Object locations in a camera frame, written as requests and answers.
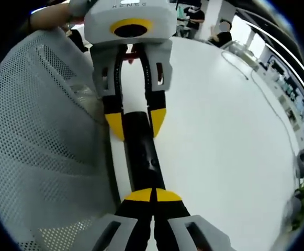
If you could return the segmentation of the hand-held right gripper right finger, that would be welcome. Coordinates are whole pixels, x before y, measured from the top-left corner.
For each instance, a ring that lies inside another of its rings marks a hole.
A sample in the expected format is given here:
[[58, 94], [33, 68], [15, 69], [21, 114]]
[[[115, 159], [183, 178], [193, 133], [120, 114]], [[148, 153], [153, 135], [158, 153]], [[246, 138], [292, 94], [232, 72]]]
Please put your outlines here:
[[191, 215], [181, 197], [156, 188], [154, 239], [158, 250], [233, 250], [230, 238], [200, 215]]

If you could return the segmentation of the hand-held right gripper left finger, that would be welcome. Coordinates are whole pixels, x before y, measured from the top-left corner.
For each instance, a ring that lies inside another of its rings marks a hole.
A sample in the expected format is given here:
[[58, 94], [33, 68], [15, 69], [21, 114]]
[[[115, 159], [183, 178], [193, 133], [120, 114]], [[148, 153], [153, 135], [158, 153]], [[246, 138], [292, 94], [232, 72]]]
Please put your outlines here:
[[146, 250], [151, 234], [152, 189], [126, 196], [115, 214], [97, 220], [92, 250]]

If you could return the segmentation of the person's left hand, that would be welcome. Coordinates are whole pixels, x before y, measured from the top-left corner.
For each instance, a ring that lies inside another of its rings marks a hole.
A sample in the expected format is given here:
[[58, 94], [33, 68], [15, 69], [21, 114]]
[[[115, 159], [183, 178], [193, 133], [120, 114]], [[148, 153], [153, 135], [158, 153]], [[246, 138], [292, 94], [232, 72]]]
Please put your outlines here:
[[73, 17], [85, 17], [99, 7], [98, 0], [71, 0], [69, 11]]

